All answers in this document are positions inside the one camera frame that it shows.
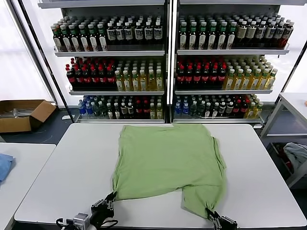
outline green t-shirt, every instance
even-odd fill
[[[124,126],[113,175],[116,200],[162,195],[182,188],[184,206],[207,218],[226,188],[217,140],[201,124]]]

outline blue cloth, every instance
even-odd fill
[[[12,161],[13,161],[12,156],[0,153],[0,184],[2,181],[4,181],[4,179],[8,175]]]

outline cardboard box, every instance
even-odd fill
[[[35,110],[30,116],[0,118],[0,133],[24,132],[38,128],[53,113],[56,107],[45,100],[1,101],[0,114],[14,108]]]

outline white table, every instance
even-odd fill
[[[275,107],[274,111],[270,115],[264,129],[260,134],[260,138],[265,137],[281,137],[281,138],[307,138],[307,134],[268,134],[269,130],[274,124],[277,115],[287,108],[296,118],[303,124],[307,124],[307,93],[291,93],[282,92],[279,94],[281,98]],[[301,179],[307,173],[307,161],[303,163],[294,174],[292,174],[287,180],[287,185],[291,188],[299,179]]]
[[[12,228],[13,216],[56,145],[0,143],[0,153],[14,157],[0,184],[0,230]]]
[[[171,124],[134,124],[167,126]],[[218,138],[227,165],[227,192],[217,211],[240,228],[293,227],[307,224],[257,134],[246,124],[205,125]],[[89,213],[90,206],[111,192],[123,124],[72,124],[29,193],[15,220],[55,223]],[[117,226],[212,228],[211,222],[183,210],[182,192],[116,201]]]

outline table leg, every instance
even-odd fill
[[[277,104],[277,106],[275,107],[275,109],[273,110],[273,113],[270,115],[269,119],[268,119],[268,122],[265,124],[262,132],[260,133],[260,138],[264,138],[267,136],[269,130],[271,129],[272,125],[274,124],[274,119],[275,119],[275,116],[279,113],[279,111],[281,111],[283,109],[283,103],[282,101],[280,100]]]

